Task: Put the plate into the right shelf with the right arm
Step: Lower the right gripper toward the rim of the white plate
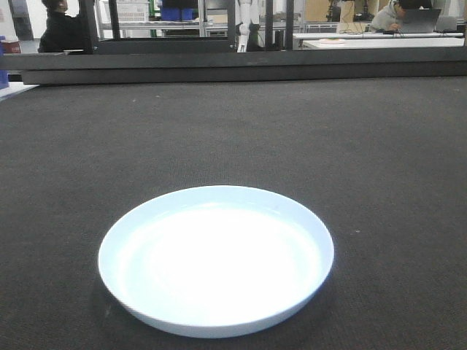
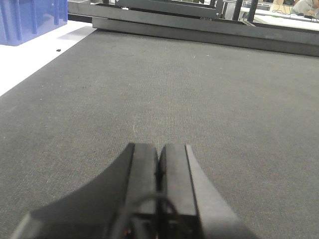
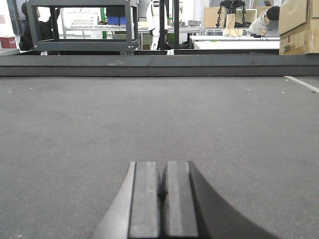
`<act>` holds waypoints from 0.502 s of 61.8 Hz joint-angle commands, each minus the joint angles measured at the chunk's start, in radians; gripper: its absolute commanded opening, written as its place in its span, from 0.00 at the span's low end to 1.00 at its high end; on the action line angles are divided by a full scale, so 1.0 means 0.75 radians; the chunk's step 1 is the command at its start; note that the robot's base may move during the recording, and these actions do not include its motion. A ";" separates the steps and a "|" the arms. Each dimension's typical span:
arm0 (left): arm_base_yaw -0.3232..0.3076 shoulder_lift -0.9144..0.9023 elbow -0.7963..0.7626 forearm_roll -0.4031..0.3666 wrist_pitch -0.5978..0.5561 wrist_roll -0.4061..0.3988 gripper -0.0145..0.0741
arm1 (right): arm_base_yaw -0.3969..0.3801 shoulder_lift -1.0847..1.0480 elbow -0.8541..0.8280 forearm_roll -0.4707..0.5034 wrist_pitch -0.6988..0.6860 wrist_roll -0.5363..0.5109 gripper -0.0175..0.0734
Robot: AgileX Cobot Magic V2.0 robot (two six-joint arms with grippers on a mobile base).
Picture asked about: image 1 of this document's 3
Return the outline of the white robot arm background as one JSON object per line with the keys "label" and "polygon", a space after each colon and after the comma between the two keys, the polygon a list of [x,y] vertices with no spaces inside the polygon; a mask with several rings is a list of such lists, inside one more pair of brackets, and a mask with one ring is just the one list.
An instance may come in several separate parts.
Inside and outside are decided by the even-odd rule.
{"label": "white robot arm background", "polygon": [[239,26],[238,53],[247,51],[247,43],[250,37],[250,26],[259,24],[259,10],[257,0],[236,0],[235,24]]}

